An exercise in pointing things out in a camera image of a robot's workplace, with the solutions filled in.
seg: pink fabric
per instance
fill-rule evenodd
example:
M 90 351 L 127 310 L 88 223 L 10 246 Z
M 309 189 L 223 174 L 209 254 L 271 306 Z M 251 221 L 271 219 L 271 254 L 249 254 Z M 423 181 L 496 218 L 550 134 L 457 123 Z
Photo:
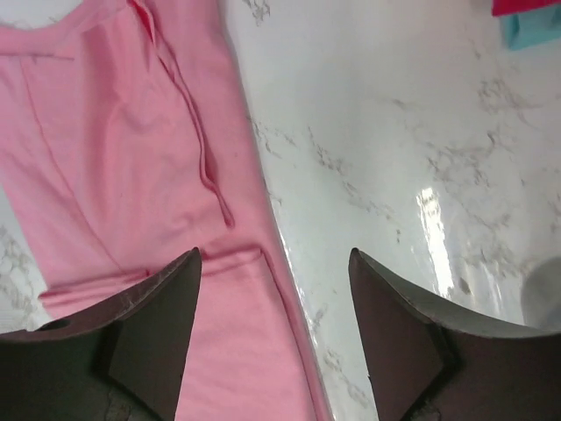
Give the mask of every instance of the pink fabric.
M 0 176 L 56 317 L 204 253 L 178 420 L 329 419 L 211 0 L 0 29 Z

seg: white marble surface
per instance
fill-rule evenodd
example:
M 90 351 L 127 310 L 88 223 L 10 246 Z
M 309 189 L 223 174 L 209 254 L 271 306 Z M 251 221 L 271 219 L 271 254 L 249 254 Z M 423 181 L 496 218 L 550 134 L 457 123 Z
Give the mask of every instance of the white marble surface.
M 46 285 L 0 186 L 0 333 L 34 330 L 51 320 L 38 297 Z
M 78 2 L 0 0 L 0 18 L 47 25 Z M 559 326 L 561 42 L 506 51 L 490 0 L 223 6 L 337 421 L 375 419 L 354 246 L 466 307 Z

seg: fabric seam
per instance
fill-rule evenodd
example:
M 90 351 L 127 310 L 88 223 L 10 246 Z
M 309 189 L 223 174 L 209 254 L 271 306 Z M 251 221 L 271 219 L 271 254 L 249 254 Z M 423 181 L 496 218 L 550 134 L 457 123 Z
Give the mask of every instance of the fabric seam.
M 27 93 L 27 99 L 29 101 L 30 108 L 32 110 L 33 119 L 35 120 L 35 123 L 37 124 L 37 127 L 39 128 L 40 137 L 41 137 L 41 139 L 43 140 L 43 143 L 46 146 L 46 150 L 49 153 L 49 157 L 51 158 L 51 161 L 53 162 L 54 168 L 56 169 L 56 172 L 59 174 L 61 180 L 64 182 L 64 186 L 66 187 L 66 189 L 70 193 L 70 195 L 72 197 L 72 200 L 75 203 L 76 209 L 78 210 L 78 213 L 79 213 L 80 217 L 83 219 L 84 223 L 88 227 L 90 233 L 96 239 L 97 243 L 101 246 L 105 255 L 113 262 L 113 264 L 121 272 L 121 275 L 124 275 L 125 271 L 123 270 L 123 268 L 121 268 L 121 265 L 118 264 L 117 260 L 111 255 L 111 253 L 109 252 L 109 250 L 107 249 L 105 244 L 101 241 L 101 239 L 99 238 L 99 236 L 97 235 L 97 233 L 95 232 L 95 230 L 93 229 L 91 224 L 89 223 L 88 219 L 84 215 L 84 213 L 82 211 L 82 208 L 78 204 L 78 201 L 76 199 L 74 191 L 70 188 L 70 184 L 68 183 L 64 174 L 62 174 L 62 171 L 60 170 L 59 164 L 57 163 L 56 159 L 54 158 L 53 151 L 51 150 L 51 147 L 49 146 L 48 142 L 46 141 L 46 136 L 45 136 L 45 131 L 43 129 L 43 126 L 41 125 L 41 123 L 39 121 L 39 115 L 37 114 L 37 109 L 35 108 L 35 103 L 33 102 L 32 92 L 31 92 L 31 89 L 29 87 L 29 82 L 28 82 L 28 79 L 27 79 L 27 75 L 25 74 L 24 65 L 23 65 L 21 59 L 19 59 L 18 62 L 19 62 L 19 67 L 21 68 L 21 73 L 22 73 L 23 79 L 24 79 L 25 92 Z

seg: teal cloth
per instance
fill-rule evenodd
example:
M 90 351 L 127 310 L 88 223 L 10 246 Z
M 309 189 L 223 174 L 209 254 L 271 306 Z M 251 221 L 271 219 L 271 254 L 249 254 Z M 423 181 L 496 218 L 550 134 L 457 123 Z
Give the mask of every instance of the teal cloth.
M 501 17 L 501 30 L 511 50 L 561 37 L 561 4 Z

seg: pink garment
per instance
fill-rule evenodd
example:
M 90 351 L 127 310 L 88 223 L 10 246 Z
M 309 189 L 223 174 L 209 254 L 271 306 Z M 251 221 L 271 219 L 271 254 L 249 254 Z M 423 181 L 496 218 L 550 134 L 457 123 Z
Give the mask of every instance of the pink garment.
M 216 2 L 84 0 L 0 54 L 0 181 L 51 314 L 199 246 L 176 419 L 329 419 Z

